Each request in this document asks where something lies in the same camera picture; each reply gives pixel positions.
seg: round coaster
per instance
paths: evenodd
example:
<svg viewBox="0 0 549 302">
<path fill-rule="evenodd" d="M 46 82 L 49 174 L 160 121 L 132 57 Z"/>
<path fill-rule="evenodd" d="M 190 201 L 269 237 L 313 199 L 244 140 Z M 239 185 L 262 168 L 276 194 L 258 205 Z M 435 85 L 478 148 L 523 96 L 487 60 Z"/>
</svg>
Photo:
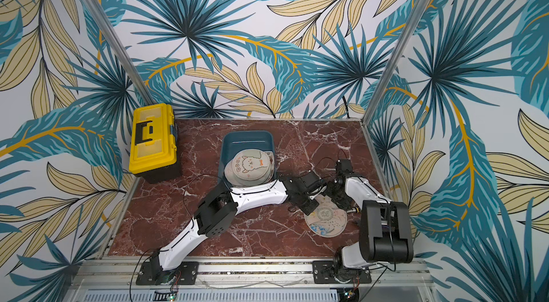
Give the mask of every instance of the round coaster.
<svg viewBox="0 0 549 302">
<path fill-rule="evenodd" d="M 257 181 L 270 171 L 271 161 L 266 152 L 259 149 L 245 149 L 232 160 L 234 174 L 245 181 Z"/>
<path fill-rule="evenodd" d="M 330 197 L 318 195 L 315 199 L 319 202 L 319 206 L 305 216 L 305 222 L 309 228 L 325 238 L 340 235 L 347 225 L 345 210 L 339 209 Z"/>
</svg>

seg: black mounting plate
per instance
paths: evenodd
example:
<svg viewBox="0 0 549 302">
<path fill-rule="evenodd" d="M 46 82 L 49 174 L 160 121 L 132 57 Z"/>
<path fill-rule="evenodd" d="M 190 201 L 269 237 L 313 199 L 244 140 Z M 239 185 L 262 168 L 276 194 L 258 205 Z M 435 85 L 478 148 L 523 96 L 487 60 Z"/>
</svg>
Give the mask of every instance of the black mounting plate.
<svg viewBox="0 0 549 302">
<path fill-rule="evenodd" d="M 158 278 L 154 280 L 150 262 L 146 261 L 141 265 L 141 270 L 136 279 L 136 285 L 165 285 L 177 274 L 181 272 L 181 276 L 176 285 L 194 285 L 196 273 L 198 272 L 197 261 L 184 261 L 177 269 L 170 271 L 162 271 Z"/>
<path fill-rule="evenodd" d="M 358 277 L 360 283 L 370 284 L 372 278 L 367 270 L 359 269 L 346 269 L 341 268 L 338 271 L 338 278 L 341 282 L 335 279 L 334 262 L 333 260 L 315 260 L 312 262 L 312 273 L 315 278 L 315 284 L 341 284 L 350 280 L 353 282 L 353 278 Z"/>
</svg>

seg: black wire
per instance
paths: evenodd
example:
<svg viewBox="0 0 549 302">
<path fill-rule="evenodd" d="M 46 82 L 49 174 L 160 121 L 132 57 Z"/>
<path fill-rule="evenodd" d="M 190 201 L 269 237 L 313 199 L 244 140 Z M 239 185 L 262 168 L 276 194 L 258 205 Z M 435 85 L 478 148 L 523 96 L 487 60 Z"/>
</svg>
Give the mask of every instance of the black wire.
<svg viewBox="0 0 549 302">
<path fill-rule="evenodd" d="M 136 270 L 137 270 L 137 266 L 139 266 L 139 262 L 141 261 L 141 259 L 143 258 L 143 256 L 145 255 L 145 253 L 147 253 L 148 251 L 154 251 L 155 249 L 154 248 L 149 248 L 148 250 L 146 250 L 145 252 L 143 252 L 143 254 L 141 255 L 141 257 L 139 257 L 139 260 L 137 261 L 137 264 L 136 264 L 136 267 L 134 269 L 134 272 L 132 273 L 132 278 L 130 278 L 130 301 L 131 302 L 134 302 L 134 300 L 132 299 L 132 281 L 134 280 L 134 275 L 136 274 Z"/>
<path fill-rule="evenodd" d="M 316 162 L 316 165 L 315 165 L 315 168 L 319 166 L 320 162 L 323 161 L 324 159 L 330 159 L 331 161 L 334 162 L 334 165 L 335 165 L 335 160 L 333 160 L 332 158 L 330 157 L 324 157 L 322 159 L 320 159 L 319 161 Z"/>
<path fill-rule="evenodd" d="M 338 151 L 338 159 L 339 159 L 339 153 L 340 152 L 343 152 L 343 155 L 345 156 L 345 159 L 348 159 L 347 154 L 341 148 L 339 148 L 339 151 Z"/>
<path fill-rule="evenodd" d="M 387 271 L 387 269 L 389 269 L 389 268 L 388 268 L 388 267 L 385 267 L 385 270 L 383 270 L 383 272 L 382 272 L 381 275 L 378 277 L 378 279 L 375 280 L 374 284 L 372 284 L 372 286 L 370 287 L 370 289 L 368 289 L 368 291 L 366 292 L 366 294 L 364 294 L 364 295 L 360 298 L 359 302 L 361 302 L 361 301 L 368 295 L 368 293 L 370 292 L 370 290 L 372 290 L 372 288 L 374 287 L 374 285 L 375 285 L 377 282 L 379 282 L 379 280 L 381 279 L 381 276 L 383 276 L 383 274 L 385 273 L 385 271 Z"/>
</svg>

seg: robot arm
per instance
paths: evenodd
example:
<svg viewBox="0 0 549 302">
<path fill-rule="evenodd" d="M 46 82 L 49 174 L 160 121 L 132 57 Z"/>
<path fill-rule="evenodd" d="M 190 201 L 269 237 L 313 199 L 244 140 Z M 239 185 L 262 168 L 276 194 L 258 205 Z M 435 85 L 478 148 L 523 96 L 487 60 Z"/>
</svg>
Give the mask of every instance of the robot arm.
<svg viewBox="0 0 549 302">
<path fill-rule="evenodd" d="M 341 250 L 340 266 L 360 269 L 376 261 L 409 263 L 412 260 L 407 206 L 384 197 L 368 180 L 353 172 L 348 159 L 341 159 L 336 164 L 335 180 L 330 182 L 309 173 L 242 189 L 228 188 L 219 183 L 201 200 L 187 227 L 151 256 L 151 270 L 156 273 L 153 276 L 178 268 L 195 247 L 226 231 L 235 215 L 245 210 L 290 202 L 309 215 L 319 204 L 310 191 L 322 191 L 345 210 L 351 208 L 353 201 L 362 208 L 359 241 Z"/>
</svg>

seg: wallpaper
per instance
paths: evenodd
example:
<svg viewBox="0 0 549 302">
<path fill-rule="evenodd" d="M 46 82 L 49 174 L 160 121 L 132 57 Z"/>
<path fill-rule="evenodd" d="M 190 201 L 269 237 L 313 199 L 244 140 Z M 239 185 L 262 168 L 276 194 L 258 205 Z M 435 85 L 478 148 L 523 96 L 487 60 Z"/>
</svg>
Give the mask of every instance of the wallpaper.
<svg viewBox="0 0 549 302">
<path fill-rule="evenodd" d="M 549 300 L 548 15 L 549 0 L 448 0 L 368 125 L 442 301 Z"/>
<path fill-rule="evenodd" d="M 133 183 L 138 100 L 79 0 L 1 0 L 0 65 L 1 300 L 59 301 Z"/>
</svg>

